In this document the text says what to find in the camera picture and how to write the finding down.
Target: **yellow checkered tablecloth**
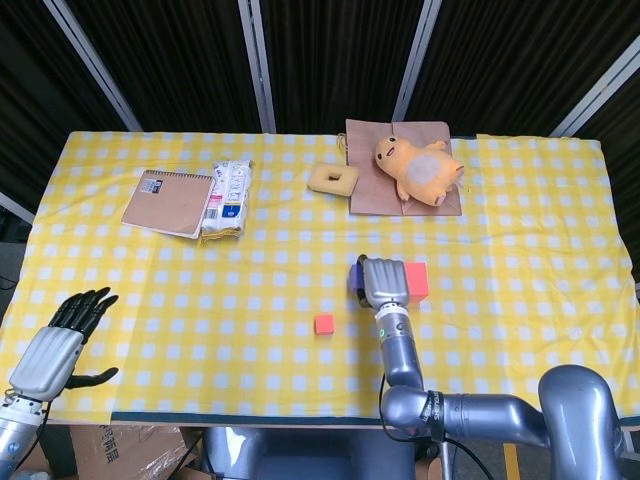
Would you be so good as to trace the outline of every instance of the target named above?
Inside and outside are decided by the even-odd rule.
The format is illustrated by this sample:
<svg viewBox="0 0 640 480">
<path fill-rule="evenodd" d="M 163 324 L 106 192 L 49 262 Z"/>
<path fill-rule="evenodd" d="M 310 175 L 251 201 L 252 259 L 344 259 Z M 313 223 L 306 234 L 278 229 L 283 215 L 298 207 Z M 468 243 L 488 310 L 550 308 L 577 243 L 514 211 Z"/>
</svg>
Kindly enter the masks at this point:
<svg viewBox="0 0 640 480">
<path fill-rule="evenodd" d="M 372 313 L 346 288 L 360 253 L 429 266 L 412 312 L 427 388 L 504 392 L 538 405 L 539 377 L 588 365 L 621 415 L 640 414 L 638 304 L 599 144 L 453 140 L 466 165 L 461 217 L 352 216 L 306 189 L 315 162 L 344 163 L 333 136 L 89 133 L 70 136 L 40 205 L 4 319 L 0 377 L 68 296 L 121 296 L 52 416 L 114 410 L 376 417 L 382 373 Z M 210 173 L 255 162 L 246 232 L 195 241 L 122 225 L 144 169 Z M 336 332 L 313 333 L 332 312 Z"/>
</svg>

